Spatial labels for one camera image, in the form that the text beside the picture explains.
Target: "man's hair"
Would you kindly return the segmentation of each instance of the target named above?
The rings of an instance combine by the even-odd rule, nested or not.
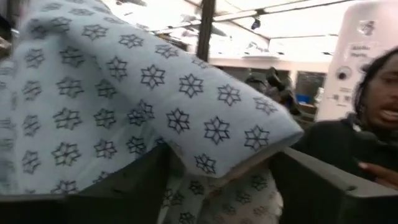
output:
[[[354,110],[357,115],[361,114],[363,100],[367,93],[369,83],[376,76],[377,72],[387,63],[387,61],[398,54],[398,47],[388,51],[384,55],[376,58],[366,69],[365,75],[361,83],[357,86],[354,94]]]

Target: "man's hand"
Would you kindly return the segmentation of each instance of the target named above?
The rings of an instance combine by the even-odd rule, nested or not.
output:
[[[378,184],[398,190],[398,172],[364,162],[360,162],[359,167],[376,175]]]

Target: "black jacket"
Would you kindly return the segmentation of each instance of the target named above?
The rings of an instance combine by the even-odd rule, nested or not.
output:
[[[292,148],[371,181],[375,177],[360,169],[359,161],[398,172],[398,146],[364,138],[348,118],[315,123]]]

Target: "person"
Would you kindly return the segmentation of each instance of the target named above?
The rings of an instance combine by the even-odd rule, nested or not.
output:
[[[370,64],[353,99],[354,113],[315,123],[292,148],[398,189],[398,48]]]

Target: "metal pole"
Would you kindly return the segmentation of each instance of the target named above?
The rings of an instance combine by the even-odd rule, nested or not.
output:
[[[208,61],[209,57],[209,42],[211,35],[211,28],[213,23],[213,16],[215,13],[216,0],[202,0],[203,9],[201,12],[201,23],[199,30],[199,40],[197,47],[197,57]]]
[[[8,20],[8,22],[12,25],[12,26],[14,26],[15,24],[14,24],[14,20],[12,19],[12,14],[13,14],[13,9],[14,9],[14,1],[16,1],[16,0],[7,0],[7,3],[6,3],[6,16],[5,16],[5,18]]]

